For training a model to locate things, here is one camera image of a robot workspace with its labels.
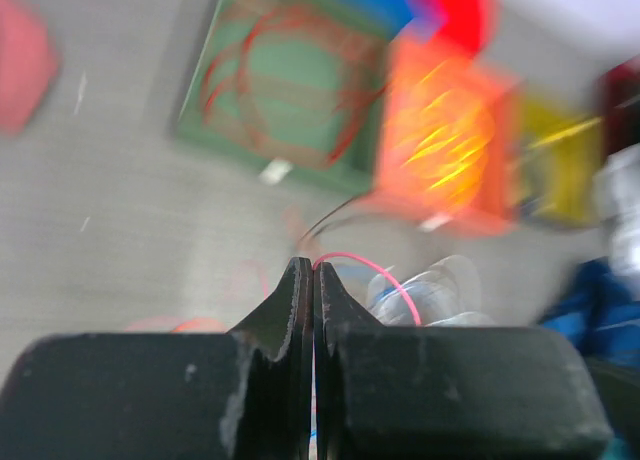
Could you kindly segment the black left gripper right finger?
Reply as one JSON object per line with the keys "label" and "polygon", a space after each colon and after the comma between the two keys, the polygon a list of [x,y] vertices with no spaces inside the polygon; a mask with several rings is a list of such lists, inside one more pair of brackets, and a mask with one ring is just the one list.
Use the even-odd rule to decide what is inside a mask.
{"label": "black left gripper right finger", "polygon": [[314,333],[321,459],[596,459],[612,439],[552,330],[386,326],[322,263]]}

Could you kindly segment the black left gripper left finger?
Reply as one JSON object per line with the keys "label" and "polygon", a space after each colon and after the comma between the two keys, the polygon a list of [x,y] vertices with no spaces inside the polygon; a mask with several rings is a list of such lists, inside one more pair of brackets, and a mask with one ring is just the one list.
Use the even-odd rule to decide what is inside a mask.
{"label": "black left gripper left finger", "polygon": [[1,391],[5,459],[304,459],[311,263],[226,333],[84,333],[29,345]]}

